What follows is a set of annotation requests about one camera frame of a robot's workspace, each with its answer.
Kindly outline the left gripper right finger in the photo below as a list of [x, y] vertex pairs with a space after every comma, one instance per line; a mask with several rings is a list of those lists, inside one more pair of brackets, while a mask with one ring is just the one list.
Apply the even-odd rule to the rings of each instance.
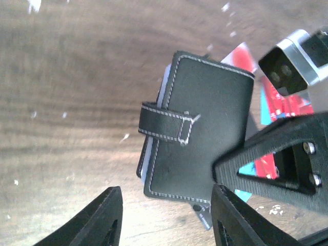
[[223, 185], [213, 186], [211, 214], [216, 245], [302, 245]]

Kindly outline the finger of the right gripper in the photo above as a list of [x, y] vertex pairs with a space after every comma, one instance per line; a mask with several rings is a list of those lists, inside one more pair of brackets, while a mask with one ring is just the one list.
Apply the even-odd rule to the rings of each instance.
[[327, 113], [281, 118], [214, 163], [218, 184], [327, 213]]

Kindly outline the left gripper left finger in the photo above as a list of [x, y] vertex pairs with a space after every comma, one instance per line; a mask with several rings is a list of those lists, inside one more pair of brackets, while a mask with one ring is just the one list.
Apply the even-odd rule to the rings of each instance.
[[121, 188], [109, 187], [36, 245], [119, 245], [122, 205]]

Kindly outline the black VIP card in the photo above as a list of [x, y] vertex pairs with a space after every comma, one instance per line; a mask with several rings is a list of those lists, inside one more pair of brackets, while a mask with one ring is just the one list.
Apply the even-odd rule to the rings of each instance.
[[213, 224], [212, 224], [212, 216], [210, 211], [209, 204], [192, 204], [191, 205], [193, 211], [195, 212], [197, 218], [200, 220], [204, 228], [209, 231]]

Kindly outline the red card with gold text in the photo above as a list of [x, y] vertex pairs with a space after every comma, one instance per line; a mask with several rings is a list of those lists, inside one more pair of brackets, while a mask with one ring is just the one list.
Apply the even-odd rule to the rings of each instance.
[[260, 123], [270, 125], [279, 118], [313, 114], [311, 103], [299, 95], [281, 96], [266, 76], [260, 78]]

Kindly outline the black leather card holder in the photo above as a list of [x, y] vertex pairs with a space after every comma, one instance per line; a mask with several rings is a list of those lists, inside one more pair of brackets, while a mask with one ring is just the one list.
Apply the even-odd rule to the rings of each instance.
[[141, 106], [138, 130], [152, 144], [146, 196], [210, 202], [214, 162], [244, 143], [254, 78], [203, 56], [174, 54], [161, 105]]

